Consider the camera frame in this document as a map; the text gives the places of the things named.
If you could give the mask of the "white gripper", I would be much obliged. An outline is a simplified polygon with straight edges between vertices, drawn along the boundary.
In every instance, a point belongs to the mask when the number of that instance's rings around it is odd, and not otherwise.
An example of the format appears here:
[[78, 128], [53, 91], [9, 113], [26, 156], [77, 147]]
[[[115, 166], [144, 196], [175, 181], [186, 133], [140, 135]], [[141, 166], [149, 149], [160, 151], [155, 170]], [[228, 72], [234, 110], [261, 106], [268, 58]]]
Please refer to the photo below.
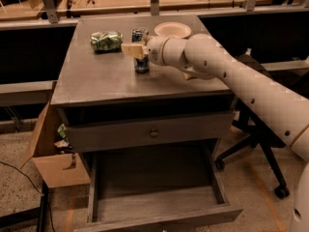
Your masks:
[[123, 43], [121, 49], [124, 54], [135, 59], [142, 60], [149, 56], [149, 60], [153, 64], [164, 66], [163, 48], [168, 40], [169, 37], [167, 36], [156, 36], [151, 38], [149, 34], [145, 34], [142, 36], [141, 41], [147, 46], [142, 43]]

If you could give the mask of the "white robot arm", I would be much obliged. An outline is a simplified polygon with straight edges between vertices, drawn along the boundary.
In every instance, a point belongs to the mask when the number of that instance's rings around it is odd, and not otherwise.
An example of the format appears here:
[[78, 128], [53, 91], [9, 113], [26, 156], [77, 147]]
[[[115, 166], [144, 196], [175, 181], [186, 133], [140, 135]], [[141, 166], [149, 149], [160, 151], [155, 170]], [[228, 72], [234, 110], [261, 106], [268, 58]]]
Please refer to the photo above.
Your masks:
[[294, 153], [306, 161], [295, 195], [289, 232], [309, 232], [309, 100], [232, 57], [208, 34], [189, 39], [154, 36], [144, 43], [124, 43], [122, 52], [148, 57], [194, 77], [220, 79]]

